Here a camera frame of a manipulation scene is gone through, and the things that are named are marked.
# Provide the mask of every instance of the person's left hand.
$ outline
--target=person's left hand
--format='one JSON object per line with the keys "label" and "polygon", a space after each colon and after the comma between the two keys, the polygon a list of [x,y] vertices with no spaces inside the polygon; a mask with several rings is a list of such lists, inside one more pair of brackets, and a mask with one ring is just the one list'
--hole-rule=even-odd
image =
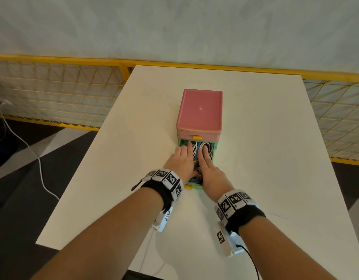
{"label": "person's left hand", "polygon": [[185,185],[192,177],[197,176],[194,171],[194,161],[192,159],[192,144],[188,142],[187,146],[177,146],[164,165],[165,169],[174,171]]}

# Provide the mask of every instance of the black wrist strap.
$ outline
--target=black wrist strap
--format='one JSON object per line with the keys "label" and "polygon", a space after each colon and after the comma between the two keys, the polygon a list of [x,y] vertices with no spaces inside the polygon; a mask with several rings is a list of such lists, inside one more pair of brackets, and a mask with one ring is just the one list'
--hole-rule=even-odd
{"label": "black wrist strap", "polygon": [[168,190],[163,185],[162,182],[149,180],[149,181],[145,182],[141,186],[141,188],[152,188],[153,190],[157,191],[158,194],[162,197],[163,202],[164,202],[163,210],[165,210],[165,212],[169,210],[170,205],[173,201],[172,192],[170,190]]}
{"label": "black wrist strap", "polygon": [[233,231],[239,235],[239,227],[246,225],[256,216],[266,217],[264,212],[254,205],[245,205],[244,207],[235,211],[235,213],[228,219],[225,226],[226,230]]}

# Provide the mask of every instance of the hand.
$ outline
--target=hand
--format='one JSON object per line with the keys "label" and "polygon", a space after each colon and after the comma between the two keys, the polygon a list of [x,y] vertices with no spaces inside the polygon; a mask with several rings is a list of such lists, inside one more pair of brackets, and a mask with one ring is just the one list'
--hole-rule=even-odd
{"label": "hand", "polygon": [[207,146],[199,149],[198,160],[203,175],[203,190],[211,200],[217,202],[223,194],[234,189],[226,174],[214,166]]}
{"label": "hand", "polygon": [[174,171],[182,180],[183,185],[196,176],[197,172],[194,171],[191,141],[188,142],[187,146],[177,146],[174,154],[165,162],[164,168]]}

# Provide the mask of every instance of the pink storage box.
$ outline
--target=pink storage box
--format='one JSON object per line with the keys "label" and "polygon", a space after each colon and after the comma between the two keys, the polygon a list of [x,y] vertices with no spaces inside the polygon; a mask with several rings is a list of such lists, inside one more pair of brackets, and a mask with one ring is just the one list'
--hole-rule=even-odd
{"label": "pink storage box", "polygon": [[177,120],[178,138],[219,141],[222,131],[222,91],[185,89]]}

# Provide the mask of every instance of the floor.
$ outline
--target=floor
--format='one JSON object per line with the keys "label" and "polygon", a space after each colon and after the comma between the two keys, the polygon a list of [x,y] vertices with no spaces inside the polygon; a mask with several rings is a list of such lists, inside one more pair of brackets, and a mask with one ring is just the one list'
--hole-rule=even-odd
{"label": "floor", "polygon": [[[44,182],[61,196],[97,133],[15,121],[9,124],[41,156]],[[0,120],[0,138],[3,134]],[[57,252],[35,244],[57,200],[42,188],[33,154],[22,142],[16,143],[14,155],[0,167],[0,279],[5,280],[29,279]],[[333,167],[354,228],[359,230],[359,166],[333,163]],[[354,204],[358,209],[351,214]],[[128,271],[125,279],[156,278]]]}

